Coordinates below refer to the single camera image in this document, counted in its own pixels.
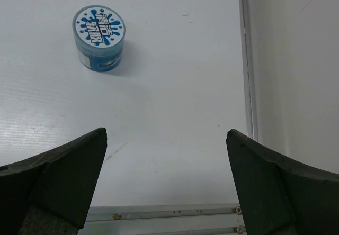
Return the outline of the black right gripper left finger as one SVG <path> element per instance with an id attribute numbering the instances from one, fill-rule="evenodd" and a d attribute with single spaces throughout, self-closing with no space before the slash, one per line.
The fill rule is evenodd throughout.
<path id="1" fill-rule="evenodd" d="M 1 166 L 1 234 L 78 234 L 107 149 L 105 128 Z"/>

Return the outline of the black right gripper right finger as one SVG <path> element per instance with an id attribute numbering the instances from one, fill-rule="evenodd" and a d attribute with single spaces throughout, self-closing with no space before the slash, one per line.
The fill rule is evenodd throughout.
<path id="1" fill-rule="evenodd" d="M 228 157 L 247 234 L 338 234 L 338 174 L 232 129 Z"/>

